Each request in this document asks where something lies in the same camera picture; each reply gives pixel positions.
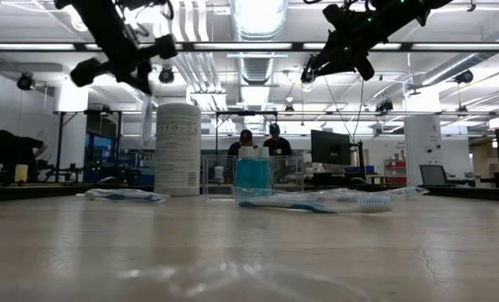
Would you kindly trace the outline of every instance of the product label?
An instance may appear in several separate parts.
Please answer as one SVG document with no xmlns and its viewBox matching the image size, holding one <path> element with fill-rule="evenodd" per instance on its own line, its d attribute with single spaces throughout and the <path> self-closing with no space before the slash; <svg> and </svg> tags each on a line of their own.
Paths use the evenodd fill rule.
<svg viewBox="0 0 499 302">
<path fill-rule="evenodd" d="M 200 180 L 200 120 L 158 115 L 154 182 L 160 188 L 195 188 Z"/>
</svg>

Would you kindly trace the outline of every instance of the shelving unit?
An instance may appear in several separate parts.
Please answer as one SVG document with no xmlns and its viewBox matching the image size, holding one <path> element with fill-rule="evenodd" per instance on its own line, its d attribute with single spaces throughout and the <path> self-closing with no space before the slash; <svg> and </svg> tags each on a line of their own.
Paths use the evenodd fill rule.
<svg viewBox="0 0 499 302">
<path fill-rule="evenodd" d="M 390 185 L 406 185 L 408 183 L 408 173 L 406 171 L 405 159 L 385 159 L 385 180 Z"/>
</svg>

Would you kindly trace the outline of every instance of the table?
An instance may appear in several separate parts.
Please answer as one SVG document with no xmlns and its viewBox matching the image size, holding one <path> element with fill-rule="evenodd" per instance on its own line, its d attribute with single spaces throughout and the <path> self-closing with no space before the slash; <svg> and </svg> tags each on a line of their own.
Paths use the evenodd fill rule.
<svg viewBox="0 0 499 302">
<path fill-rule="evenodd" d="M 499 301 L 499 202 L 424 196 L 394 208 L 336 216 L 201 198 L 4 201 L 0 300 L 164 301 L 161 289 L 130 291 L 112 276 L 231 260 L 326 274 L 389 301 Z"/>
</svg>

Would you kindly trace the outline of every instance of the white bottle cap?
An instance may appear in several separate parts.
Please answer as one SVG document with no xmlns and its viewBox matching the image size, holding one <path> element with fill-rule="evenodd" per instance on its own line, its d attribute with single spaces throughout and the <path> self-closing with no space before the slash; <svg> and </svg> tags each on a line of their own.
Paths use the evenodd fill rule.
<svg viewBox="0 0 499 302">
<path fill-rule="evenodd" d="M 252 147 L 242 146 L 240 148 L 240 152 L 238 153 L 238 156 L 240 158 L 253 158 L 253 157 L 255 157 L 255 152 L 253 151 Z"/>
<path fill-rule="evenodd" d="M 257 148 L 257 158 L 259 159 L 269 159 L 269 148 L 259 147 Z"/>
</svg>

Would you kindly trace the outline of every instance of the ceiling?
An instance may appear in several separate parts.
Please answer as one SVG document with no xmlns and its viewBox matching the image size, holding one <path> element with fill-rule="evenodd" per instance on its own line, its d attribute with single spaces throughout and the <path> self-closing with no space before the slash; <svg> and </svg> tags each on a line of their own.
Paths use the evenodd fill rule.
<svg viewBox="0 0 499 302">
<path fill-rule="evenodd" d="M 71 25 L 68 13 L 53 11 L 50 1 L 2 1 L 0 4 L 0 41 L 5 42 L 85 42 L 94 40 L 87 32 L 78 32 Z M 329 3 L 306 5 L 302 0 L 288 2 L 286 25 L 283 31 L 284 41 L 315 41 L 327 39 L 330 24 L 325 21 L 321 12 Z M 476 42 L 490 41 L 490 36 L 499 30 L 499 1 L 476 1 L 477 10 L 467 13 L 469 1 L 453 1 L 439 12 L 433 13 L 426 27 L 421 28 L 412 22 L 398 30 L 390 37 L 390 41 L 408 42 Z M 213 41 L 233 40 L 229 2 L 225 0 L 209 0 L 206 2 L 207 31 Z M 237 63 L 227 58 L 227 53 L 214 53 L 214 63 L 221 78 L 222 87 L 226 90 L 226 104 L 235 107 L 240 104 L 240 85 L 237 74 Z M 277 59 L 273 73 L 268 102 L 262 109 L 282 111 L 286 97 L 291 96 L 294 109 L 301 111 L 341 110 L 355 111 L 360 104 L 363 108 L 373 110 L 374 105 L 382 100 L 374 96 L 387 88 L 386 97 L 390 98 L 395 110 L 402 107 L 403 90 L 398 89 L 410 74 L 422 74 L 438 65 L 455 58 L 457 53 L 372 53 L 369 60 L 377 73 L 373 79 L 362 82 L 357 74 L 329 75 L 318 78 L 311 91 L 302 91 L 296 81 L 297 73 L 306 61 L 308 53 L 288 53 L 288 57 Z M 0 67 L 13 73 L 21 64 L 50 63 L 60 66 L 60 71 L 43 72 L 33 70 L 36 80 L 45 81 L 47 85 L 57 86 L 59 81 L 72 70 L 77 63 L 99 56 L 84 53 L 5 53 L 0 52 Z M 444 110 L 455 110 L 459 102 L 478 100 L 499 92 L 499 55 L 480 63 L 470 70 L 475 79 L 468 85 L 456 89 L 456 84 L 438 84 L 439 98 Z M 162 97 L 185 97 L 186 83 L 175 73 L 172 84 L 162 85 L 159 95 Z M 90 102 L 102 102 L 112 108 L 135 110 L 136 100 L 128 88 L 112 82 L 97 81 L 91 86 Z M 496 110 L 499 97 L 483 102 L 475 107 L 478 111 Z M 486 121 L 488 117 L 472 120 Z"/>
</svg>

